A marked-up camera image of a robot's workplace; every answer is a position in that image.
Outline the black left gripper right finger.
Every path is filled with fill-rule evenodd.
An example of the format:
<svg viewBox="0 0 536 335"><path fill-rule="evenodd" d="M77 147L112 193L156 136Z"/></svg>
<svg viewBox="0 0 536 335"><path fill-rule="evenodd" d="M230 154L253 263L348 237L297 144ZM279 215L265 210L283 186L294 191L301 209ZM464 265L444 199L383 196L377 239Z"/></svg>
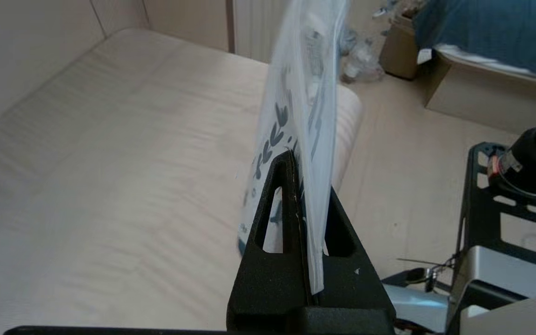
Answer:
<svg viewBox="0 0 536 335"><path fill-rule="evenodd" d="M321 307L391 307L392 303L335 191L330 192Z"/></svg>

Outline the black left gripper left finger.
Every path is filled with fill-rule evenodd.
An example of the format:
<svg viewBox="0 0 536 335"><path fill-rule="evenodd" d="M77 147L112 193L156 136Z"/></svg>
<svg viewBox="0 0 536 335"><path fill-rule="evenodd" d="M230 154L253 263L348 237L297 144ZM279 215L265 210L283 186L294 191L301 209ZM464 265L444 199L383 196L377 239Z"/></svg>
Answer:
<svg viewBox="0 0 536 335"><path fill-rule="evenodd" d="M281 188L283 251L264 251L274 194ZM287 151L271 163L255 220L226 310L228 329L299 329L299 316L311 304L307 232L302 216L298 172Z"/></svg>

